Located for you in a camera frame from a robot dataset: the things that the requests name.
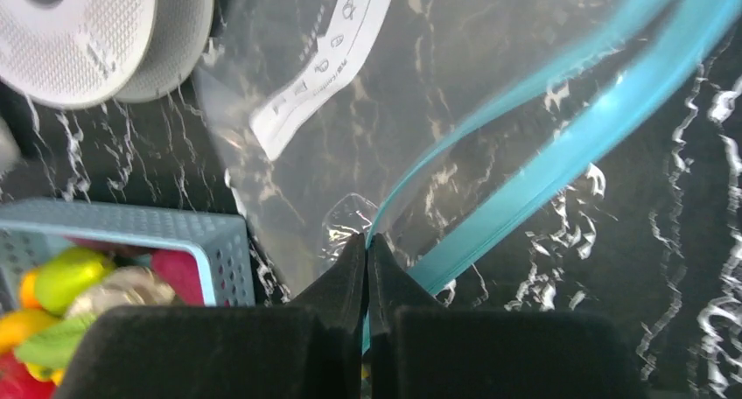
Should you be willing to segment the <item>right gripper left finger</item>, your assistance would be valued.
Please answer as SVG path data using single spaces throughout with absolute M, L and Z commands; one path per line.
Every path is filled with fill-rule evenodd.
M 365 238 L 288 304 L 119 306 L 83 337 L 58 398 L 356 398 Z

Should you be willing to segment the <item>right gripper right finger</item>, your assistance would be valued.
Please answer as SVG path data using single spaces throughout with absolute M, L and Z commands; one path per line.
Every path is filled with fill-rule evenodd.
M 367 250 L 375 398 L 644 398 L 634 359 L 604 318 L 443 307 L 396 262 Z

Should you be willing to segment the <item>clear zip top bag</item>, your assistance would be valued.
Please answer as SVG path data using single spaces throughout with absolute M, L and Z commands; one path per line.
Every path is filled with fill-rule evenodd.
M 741 0 L 230 0 L 193 83 L 295 297 L 355 234 L 429 292 L 644 122 Z

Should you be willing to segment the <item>red apple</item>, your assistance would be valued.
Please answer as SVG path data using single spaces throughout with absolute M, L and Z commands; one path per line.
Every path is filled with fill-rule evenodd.
M 33 378 L 12 353 L 1 355 L 1 399 L 49 399 L 55 389 L 52 382 Z

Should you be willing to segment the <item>light blue plastic basket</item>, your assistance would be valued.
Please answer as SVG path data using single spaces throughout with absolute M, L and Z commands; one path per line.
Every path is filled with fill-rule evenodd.
M 256 303 L 247 226 L 237 215 L 36 198 L 1 205 L 2 304 L 18 306 L 21 276 L 73 238 L 187 252 L 206 305 Z

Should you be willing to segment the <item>magenta sweet potato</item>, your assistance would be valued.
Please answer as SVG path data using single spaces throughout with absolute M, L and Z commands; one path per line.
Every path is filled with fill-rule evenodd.
M 150 266 L 187 305 L 205 304 L 195 258 L 185 251 L 160 249 L 153 253 Z

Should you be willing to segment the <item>white cauliflower with leaves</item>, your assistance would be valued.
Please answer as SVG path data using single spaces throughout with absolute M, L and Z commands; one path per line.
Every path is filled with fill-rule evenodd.
M 119 306 L 171 305 L 178 301 L 175 290 L 151 269 L 119 268 L 76 297 L 59 323 L 32 335 L 16 346 L 13 353 L 24 364 L 64 369 L 103 313 Z

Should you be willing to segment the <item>grey filament spool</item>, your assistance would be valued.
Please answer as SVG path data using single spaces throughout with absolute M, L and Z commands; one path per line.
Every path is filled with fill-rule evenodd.
M 56 109 L 149 102 L 182 84 L 215 0 L 1 0 L 1 80 Z

